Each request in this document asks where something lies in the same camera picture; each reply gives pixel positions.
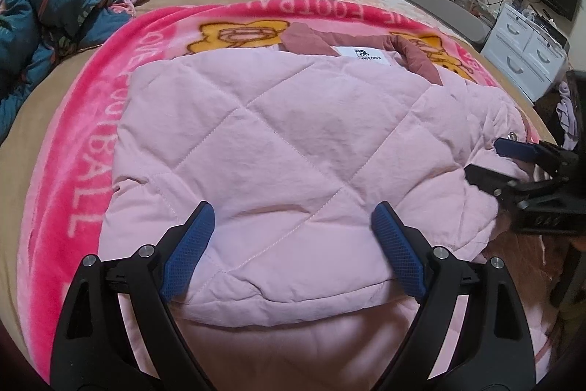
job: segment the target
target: white drawer cabinet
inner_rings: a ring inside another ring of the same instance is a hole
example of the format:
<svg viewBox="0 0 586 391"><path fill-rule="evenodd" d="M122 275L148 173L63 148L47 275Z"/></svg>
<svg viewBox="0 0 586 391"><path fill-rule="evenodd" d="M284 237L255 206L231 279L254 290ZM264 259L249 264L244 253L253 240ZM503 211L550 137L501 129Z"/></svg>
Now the white drawer cabinet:
<svg viewBox="0 0 586 391"><path fill-rule="evenodd" d="M567 54L543 29L509 5L500 13L484 55L517 85L531 102L564 74Z"/></svg>

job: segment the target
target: drawer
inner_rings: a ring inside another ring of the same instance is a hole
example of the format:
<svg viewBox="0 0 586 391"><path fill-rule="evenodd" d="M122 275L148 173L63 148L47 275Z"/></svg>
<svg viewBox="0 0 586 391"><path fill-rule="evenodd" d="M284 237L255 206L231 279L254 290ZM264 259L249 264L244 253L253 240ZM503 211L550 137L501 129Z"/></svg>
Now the drawer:
<svg viewBox="0 0 586 391"><path fill-rule="evenodd" d="M499 37L502 37L505 43L513 44L523 52L533 33L533 29L527 25L522 16L505 10L499 16L496 22L496 31Z"/></svg>
<svg viewBox="0 0 586 391"><path fill-rule="evenodd" d="M482 53L533 102L540 98L552 84L545 75L538 72L510 46L495 36L490 37Z"/></svg>
<svg viewBox="0 0 586 391"><path fill-rule="evenodd" d="M565 56L557 51L546 39L535 32L525 47L523 56L543 71L544 75L555 80L564 65Z"/></svg>

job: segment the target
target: bed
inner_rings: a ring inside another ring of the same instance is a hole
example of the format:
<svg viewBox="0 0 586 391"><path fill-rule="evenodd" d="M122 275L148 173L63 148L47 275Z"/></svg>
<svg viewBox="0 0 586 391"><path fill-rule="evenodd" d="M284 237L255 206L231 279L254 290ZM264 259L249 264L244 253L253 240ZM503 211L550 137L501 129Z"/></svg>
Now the bed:
<svg viewBox="0 0 586 391"><path fill-rule="evenodd" d="M137 13L143 15L154 9L170 5L231 4L246 1L253 0L150 0L137 7ZM401 8L402 3L404 1L397 0L394 7ZM430 24L437 25L437 20L426 19L425 15L416 12L417 10L417 8L412 8L409 12L405 12L405 15L418 15L418 20L424 22L427 20ZM515 100L526 118L534 126L538 136L553 142L553 137L541 119L515 87L490 62L480 56L463 39L458 38L457 34L447 31L445 33L452 35L454 40L466 49L472 58L490 72L500 87ZM4 218L0 233L0 254L2 255L0 320L26 357L28 355L19 324L16 296L16 270L18 267L16 258L25 198L48 124L81 68L96 50L89 49L66 59L33 91L20 110L10 134L0 147L0 187L2 187L1 197L3 199L0 202L0 216Z"/></svg>

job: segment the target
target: clothing label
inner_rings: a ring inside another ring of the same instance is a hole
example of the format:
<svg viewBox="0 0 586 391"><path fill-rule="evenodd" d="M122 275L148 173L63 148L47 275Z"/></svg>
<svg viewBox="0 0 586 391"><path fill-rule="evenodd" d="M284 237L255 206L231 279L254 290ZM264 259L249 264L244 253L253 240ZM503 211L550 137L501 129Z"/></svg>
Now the clothing label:
<svg viewBox="0 0 586 391"><path fill-rule="evenodd" d="M371 60L383 65L390 65L383 53L370 47L333 47L341 56L350 56L362 60Z"/></svg>

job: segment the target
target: pink blanket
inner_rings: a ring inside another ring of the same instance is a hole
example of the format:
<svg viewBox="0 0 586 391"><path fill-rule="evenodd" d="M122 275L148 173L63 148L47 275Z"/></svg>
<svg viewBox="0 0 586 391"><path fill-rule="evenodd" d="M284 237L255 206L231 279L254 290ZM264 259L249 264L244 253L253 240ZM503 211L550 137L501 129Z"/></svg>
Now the pink blanket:
<svg viewBox="0 0 586 391"><path fill-rule="evenodd" d="M171 7L124 26L92 57L63 99L43 142L27 195L19 249L23 333L47 377L64 294L81 257L97 252L112 196L112 152L131 73L190 52L278 42L291 21L330 32L401 33L435 62L481 85L494 80L464 49L402 15L327 0L266 0L230 6Z"/></svg>

